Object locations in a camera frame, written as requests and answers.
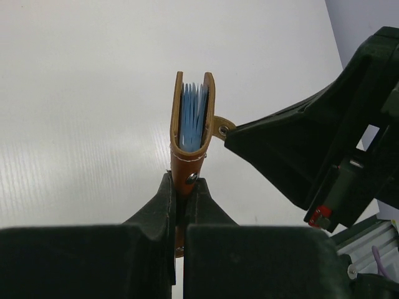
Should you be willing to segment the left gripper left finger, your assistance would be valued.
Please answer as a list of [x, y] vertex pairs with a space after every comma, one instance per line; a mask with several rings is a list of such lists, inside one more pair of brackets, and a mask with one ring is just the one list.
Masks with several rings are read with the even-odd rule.
[[170, 173], [121, 224], [1, 230], [2, 298], [171, 298], [176, 194]]

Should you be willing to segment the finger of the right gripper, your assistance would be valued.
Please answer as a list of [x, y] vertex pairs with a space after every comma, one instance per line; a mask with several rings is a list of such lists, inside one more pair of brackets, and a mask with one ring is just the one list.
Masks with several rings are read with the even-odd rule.
[[373, 59], [356, 55], [315, 95], [227, 134], [227, 149], [254, 166], [295, 206], [307, 211], [327, 173], [358, 156], [366, 123], [364, 96]]

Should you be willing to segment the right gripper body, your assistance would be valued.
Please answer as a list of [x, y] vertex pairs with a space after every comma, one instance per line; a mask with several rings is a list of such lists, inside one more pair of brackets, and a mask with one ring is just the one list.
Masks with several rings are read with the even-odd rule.
[[305, 221], [333, 232], [352, 226], [398, 176], [398, 29], [362, 42], [310, 111], [336, 104], [330, 145]]

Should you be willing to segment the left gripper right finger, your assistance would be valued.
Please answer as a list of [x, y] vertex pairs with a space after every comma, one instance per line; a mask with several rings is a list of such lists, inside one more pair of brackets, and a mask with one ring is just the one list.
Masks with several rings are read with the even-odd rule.
[[185, 298], [350, 298], [334, 242], [310, 227], [237, 225], [197, 180], [186, 206]]

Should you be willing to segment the brown leather card holder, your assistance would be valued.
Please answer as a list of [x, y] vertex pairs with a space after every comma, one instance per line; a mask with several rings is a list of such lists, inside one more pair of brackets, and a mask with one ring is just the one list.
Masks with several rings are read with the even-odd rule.
[[170, 123], [171, 176], [178, 199], [185, 201], [193, 192], [212, 137], [225, 140], [236, 125], [214, 114], [216, 85], [206, 72], [202, 83], [183, 81], [176, 73]]

